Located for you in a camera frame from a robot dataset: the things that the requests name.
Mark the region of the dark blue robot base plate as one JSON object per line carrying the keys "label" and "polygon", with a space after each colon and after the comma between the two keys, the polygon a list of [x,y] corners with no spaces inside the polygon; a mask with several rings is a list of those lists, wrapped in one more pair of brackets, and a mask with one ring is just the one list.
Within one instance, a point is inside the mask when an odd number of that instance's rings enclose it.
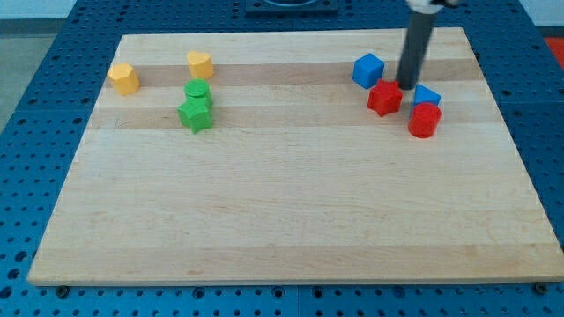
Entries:
{"label": "dark blue robot base plate", "polygon": [[246,0],[246,17],[336,14],[339,11],[338,0]]}

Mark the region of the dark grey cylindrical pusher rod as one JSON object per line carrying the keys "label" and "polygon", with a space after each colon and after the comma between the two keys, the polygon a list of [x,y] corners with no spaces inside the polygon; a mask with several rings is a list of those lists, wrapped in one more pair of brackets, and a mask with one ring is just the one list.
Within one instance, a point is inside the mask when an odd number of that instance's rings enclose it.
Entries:
{"label": "dark grey cylindrical pusher rod", "polygon": [[436,13],[413,11],[410,15],[396,76],[402,90],[411,90],[418,83],[435,21]]}

